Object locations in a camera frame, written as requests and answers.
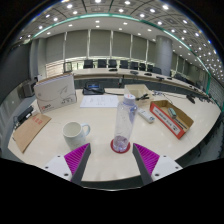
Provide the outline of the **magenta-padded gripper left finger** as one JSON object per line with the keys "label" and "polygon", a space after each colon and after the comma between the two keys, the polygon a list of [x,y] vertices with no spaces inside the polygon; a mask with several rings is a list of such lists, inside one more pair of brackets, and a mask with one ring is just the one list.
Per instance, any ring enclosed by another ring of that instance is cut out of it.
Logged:
{"label": "magenta-padded gripper left finger", "polygon": [[91,154],[89,143],[82,145],[66,155],[57,155],[43,169],[77,185],[81,184],[88,158]]}

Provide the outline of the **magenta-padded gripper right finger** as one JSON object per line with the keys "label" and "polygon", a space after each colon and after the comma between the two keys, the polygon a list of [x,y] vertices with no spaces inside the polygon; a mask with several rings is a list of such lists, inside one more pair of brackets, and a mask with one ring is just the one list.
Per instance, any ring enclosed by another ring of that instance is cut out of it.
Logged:
{"label": "magenta-padded gripper right finger", "polygon": [[178,163],[167,155],[158,155],[137,143],[133,144],[133,155],[136,159],[144,185],[182,169]]}

